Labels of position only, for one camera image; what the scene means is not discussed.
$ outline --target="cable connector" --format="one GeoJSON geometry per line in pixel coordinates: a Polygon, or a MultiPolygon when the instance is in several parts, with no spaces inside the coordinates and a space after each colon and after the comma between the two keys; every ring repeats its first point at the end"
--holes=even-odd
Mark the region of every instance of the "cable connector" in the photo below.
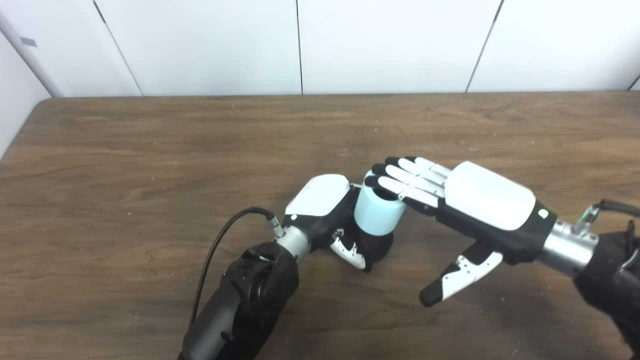
{"type": "Polygon", "coordinates": [[[271,229],[273,230],[273,233],[275,234],[276,239],[279,239],[284,236],[284,230],[282,229],[282,225],[280,225],[280,222],[278,221],[277,217],[270,218],[267,221],[269,222],[269,226],[271,226],[271,229]]]}
{"type": "Polygon", "coordinates": [[[591,224],[598,218],[600,212],[600,206],[596,204],[590,205],[587,210],[584,211],[582,216],[578,219],[575,225],[571,226],[571,232],[578,236],[585,234],[589,231],[591,224]]]}

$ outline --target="silver metal cylinder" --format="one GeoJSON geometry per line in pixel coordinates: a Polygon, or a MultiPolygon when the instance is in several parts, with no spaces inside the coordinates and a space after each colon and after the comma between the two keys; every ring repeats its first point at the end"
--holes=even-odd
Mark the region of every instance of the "silver metal cylinder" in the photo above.
{"type": "Polygon", "coordinates": [[[311,239],[295,226],[285,227],[284,235],[281,238],[273,239],[273,241],[287,249],[298,264],[311,252],[311,239]]]}
{"type": "Polygon", "coordinates": [[[597,235],[587,231],[576,234],[570,224],[558,220],[538,260],[569,277],[576,277],[591,260],[597,243],[597,235]]]}

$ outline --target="white wall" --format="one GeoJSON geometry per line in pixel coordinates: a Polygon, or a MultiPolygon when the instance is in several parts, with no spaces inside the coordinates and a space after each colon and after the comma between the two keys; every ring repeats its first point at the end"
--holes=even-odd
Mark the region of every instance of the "white wall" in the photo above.
{"type": "Polygon", "coordinates": [[[635,90],[635,91],[640,90],[640,81],[636,81],[636,83],[635,83],[635,84],[634,84],[634,86],[631,88],[631,90],[635,90]]]}
{"type": "Polygon", "coordinates": [[[33,107],[49,93],[0,33],[0,158],[33,107]]]}
{"type": "Polygon", "coordinates": [[[98,0],[145,95],[300,94],[296,0],[98,0]]]}
{"type": "Polygon", "coordinates": [[[0,22],[55,96],[141,95],[92,0],[0,0],[0,22]]]}
{"type": "Polygon", "coordinates": [[[469,91],[626,90],[640,1],[505,0],[469,91]]]}
{"type": "Polygon", "coordinates": [[[464,92],[499,0],[299,0],[305,94],[464,92]]]}

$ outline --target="robot finger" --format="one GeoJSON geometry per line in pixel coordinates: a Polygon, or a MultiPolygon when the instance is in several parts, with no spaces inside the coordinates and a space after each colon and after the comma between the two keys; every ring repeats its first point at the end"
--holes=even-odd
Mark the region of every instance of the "robot finger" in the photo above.
{"type": "Polygon", "coordinates": [[[500,252],[475,242],[458,256],[455,264],[449,264],[439,279],[420,292],[420,302],[425,307],[434,306],[482,279],[501,262],[500,252]]]}
{"type": "Polygon", "coordinates": [[[334,253],[359,270],[371,270],[371,263],[358,251],[358,245],[354,241],[348,241],[349,239],[343,238],[338,232],[334,233],[332,237],[333,243],[329,248],[334,253]]]}
{"type": "Polygon", "coordinates": [[[443,193],[441,190],[437,191],[437,194],[429,193],[420,189],[417,189],[408,184],[402,183],[389,176],[374,175],[365,179],[364,184],[374,189],[381,189],[387,193],[391,193],[399,200],[405,201],[405,199],[413,199],[422,206],[427,205],[431,208],[438,207],[439,194],[443,193]]]}
{"type": "Polygon", "coordinates": [[[415,188],[436,195],[437,197],[444,197],[443,180],[440,180],[440,184],[433,183],[394,165],[375,164],[372,167],[372,171],[376,175],[387,176],[403,183],[407,189],[415,188]]]}
{"type": "MultiPolygon", "coordinates": [[[[428,161],[428,163],[432,164],[430,165],[431,167],[433,167],[434,165],[437,165],[437,164],[433,164],[430,161],[428,161]]],[[[415,162],[407,158],[387,158],[385,160],[385,164],[393,165],[395,167],[401,168],[413,176],[426,179],[434,184],[437,184],[438,186],[444,186],[444,183],[447,180],[447,176],[442,174],[443,171],[438,170],[440,172],[437,172],[437,171],[431,170],[431,167],[425,168],[425,167],[418,166],[415,162]]]]}
{"type": "Polygon", "coordinates": [[[416,157],[416,156],[406,156],[405,159],[410,160],[412,162],[414,162],[417,166],[424,168],[426,170],[430,170],[432,172],[436,172],[437,174],[440,174],[442,176],[449,177],[449,174],[451,174],[451,169],[449,168],[445,168],[444,166],[440,165],[440,164],[436,164],[431,160],[427,160],[425,158],[420,158],[420,157],[416,157]]]}

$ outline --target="light blue cylinder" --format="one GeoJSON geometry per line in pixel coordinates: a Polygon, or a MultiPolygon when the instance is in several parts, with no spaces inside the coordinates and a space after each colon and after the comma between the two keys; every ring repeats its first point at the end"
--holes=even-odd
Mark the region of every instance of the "light blue cylinder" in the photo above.
{"type": "MultiPolygon", "coordinates": [[[[367,176],[373,175],[370,170],[367,176]]],[[[400,221],[406,204],[400,200],[385,200],[378,197],[373,189],[365,186],[364,181],[353,217],[360,228],[375,236],[391,233],[400,221]]]]}

